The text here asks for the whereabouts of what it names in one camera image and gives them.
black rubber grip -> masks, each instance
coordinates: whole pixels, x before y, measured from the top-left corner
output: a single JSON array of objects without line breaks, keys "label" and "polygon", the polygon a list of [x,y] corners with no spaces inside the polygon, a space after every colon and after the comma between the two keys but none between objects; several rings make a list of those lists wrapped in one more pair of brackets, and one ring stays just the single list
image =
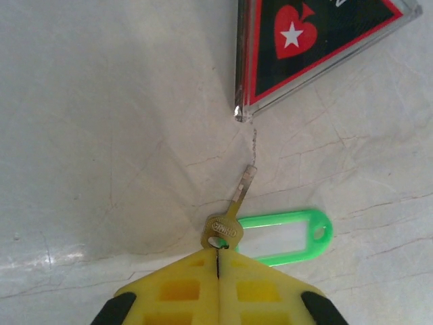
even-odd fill
[{"label": "black rubber grip", "polygon": [[122,325],[137,296],[126,292],[110,299],[90,325]]},{"label": "black rubber grip", "polygon": [[348,325],[328,298],[311,291],[303,292],[301,298],[317,325]]}]

yellow plastic object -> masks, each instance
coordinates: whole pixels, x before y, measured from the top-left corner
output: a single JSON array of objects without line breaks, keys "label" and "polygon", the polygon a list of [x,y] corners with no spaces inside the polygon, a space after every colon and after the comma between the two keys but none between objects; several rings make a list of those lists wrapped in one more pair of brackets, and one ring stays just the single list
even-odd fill
[{"label": "yellow plastic object", "polygon": [[124,325],[219,324],[217,250],[203,249],[134,281],[114,296],[137,295]]},{"label": "yellow plastic object", "polygon": [[124,325],[315,325],[300,295],[323,293],[233,250],[207,248],[121,288]]},{"label": "yellow plastic object", "polygon": [[314,286],[235,251],[219,251],[220,324],[316,325],[301,294]]}]

red spade symbol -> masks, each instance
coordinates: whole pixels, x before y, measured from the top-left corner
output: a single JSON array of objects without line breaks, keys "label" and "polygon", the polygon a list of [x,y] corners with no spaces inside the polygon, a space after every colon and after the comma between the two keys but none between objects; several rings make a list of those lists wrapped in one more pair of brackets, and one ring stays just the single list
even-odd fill
[{"label": "red spade symbol", "polygon": [[302,4],[302,17],[291,5],[283,6],[275,17],[275,47],[279,59],[291,58],[309,50],[317,40],[317,29],[305,18],[315,12]]}]

white star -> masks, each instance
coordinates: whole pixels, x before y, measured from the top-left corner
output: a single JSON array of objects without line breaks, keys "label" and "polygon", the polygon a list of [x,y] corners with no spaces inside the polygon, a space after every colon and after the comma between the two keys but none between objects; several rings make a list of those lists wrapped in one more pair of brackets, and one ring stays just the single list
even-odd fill
[{"label": "white star", "polygon": [[286,45],[284,45],[284,48],[286,48],[290,44],[295,44],[296,47],[299,47],[298,37],[303,32],[303,30],[296,30],[295,23],[292,22],[292,24],[290,25],[290,29],[287,32],[281,32],[282,35],[286,38]]}]

clear plastic frame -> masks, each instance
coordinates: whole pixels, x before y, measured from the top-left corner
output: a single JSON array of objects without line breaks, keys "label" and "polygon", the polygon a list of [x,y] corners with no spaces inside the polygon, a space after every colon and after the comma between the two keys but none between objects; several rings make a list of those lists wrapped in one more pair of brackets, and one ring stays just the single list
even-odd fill
[{"label": "clear plastic frame", "polygon": [[416,0],[239,0],[236,120],[249,121],[421,13]]}]

